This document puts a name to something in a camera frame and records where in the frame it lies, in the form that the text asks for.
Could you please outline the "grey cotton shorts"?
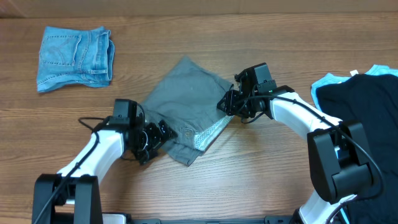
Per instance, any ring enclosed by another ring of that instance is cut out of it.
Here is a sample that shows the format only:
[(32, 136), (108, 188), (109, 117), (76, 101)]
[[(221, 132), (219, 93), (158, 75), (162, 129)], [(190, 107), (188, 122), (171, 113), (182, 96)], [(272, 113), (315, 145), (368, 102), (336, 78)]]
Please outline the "grey cotton shorts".
[(146, 121), (164, 120), (177, 133), (162, 149), (190, 166), (221, 134), (232, 117), (217, 108), (233, 84), (184, 56), (142, 103)]

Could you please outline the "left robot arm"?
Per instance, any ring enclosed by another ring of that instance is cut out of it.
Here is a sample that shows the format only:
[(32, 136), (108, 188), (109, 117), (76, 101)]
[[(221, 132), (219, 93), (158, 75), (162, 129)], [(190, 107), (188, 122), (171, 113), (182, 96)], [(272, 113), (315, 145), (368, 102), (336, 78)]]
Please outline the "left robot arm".
[(56, 174), (42, 174), (34, 186), (32, 223), (115, 223), (133, 220), (125, 213), (102, 210), (100, 183), (112, 164), (131, 151), (141, 165), (177, 133), (164, 121), (147, 123), (143, 107), (117, 99), (111, 116), (98, 118), (79, 155)]

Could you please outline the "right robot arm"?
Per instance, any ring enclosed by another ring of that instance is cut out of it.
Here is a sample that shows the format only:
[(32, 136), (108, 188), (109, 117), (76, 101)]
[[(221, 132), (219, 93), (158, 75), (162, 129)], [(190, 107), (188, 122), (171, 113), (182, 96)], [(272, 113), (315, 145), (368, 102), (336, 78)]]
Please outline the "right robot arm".
[(385, 190), (382, 172), (371, 156), (363, 125), (343, 121), (312, 107), (289, 86), (277, 86), (268, 64), (260, 63), (234, 76), (217, 108), (251, 123), (262, 115), (285, 124), (307, 142), (314, 192), (291, 216), (268, 216), (265, 223), (332, 223), (345, 206), (369, 200), (372, 187)]

